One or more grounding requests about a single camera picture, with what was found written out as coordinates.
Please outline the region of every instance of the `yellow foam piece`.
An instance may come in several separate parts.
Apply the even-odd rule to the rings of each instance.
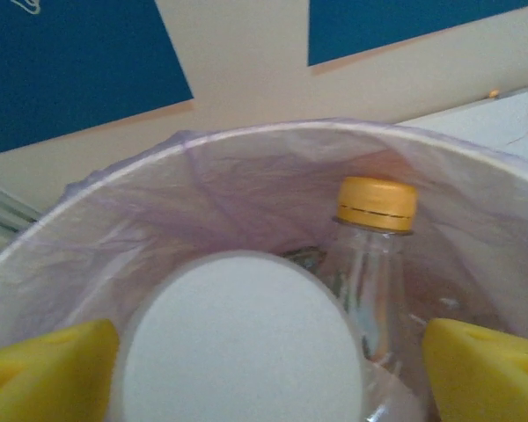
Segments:
[[[422,342],[443,422],[528,422],[528,340],[435,319]]]
[[[100,422],[118,344],[100,320],[0,349],[0,422]]]

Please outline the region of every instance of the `trash can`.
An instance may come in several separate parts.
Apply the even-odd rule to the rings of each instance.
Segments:
[[[420,194],[404,252],[420,326],[435,316],[528,337],[528,163],[358,120],[182,132],[69,186],[0,253],[0,346],[94,318],[121,331],[173,269],[217,251],[322,248],[342,179]]]

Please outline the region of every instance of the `blue panel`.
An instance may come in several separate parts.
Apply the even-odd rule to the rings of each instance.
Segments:
[[[528,6],[528,0],[310,2],[310,66]]]
[[[191,97],[154,0],[0,0],[0,152]]]

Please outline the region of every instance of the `white circular lid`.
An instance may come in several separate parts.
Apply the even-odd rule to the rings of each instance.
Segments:
[[[356,422],[363,357],[308,272],[227,252],[174,273],[134,315],[112,386],[113,422]]]

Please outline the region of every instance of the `clear plastic bottle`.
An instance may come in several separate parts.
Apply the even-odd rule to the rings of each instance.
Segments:
[[[411,404],[418,409],[415,420],[427,419],[428,378],[408,316],[401,263],[403,236],[411,232],[415,210],[412,186],[346,178],[339,195],[336,240],[317,274],[363,336],[366,358],[385,370],[378,371],[370,386],[370,421],[400,411],[389,409],[395,405],[391,401],[396,384],[407,392],[406,400],[416,401]]]

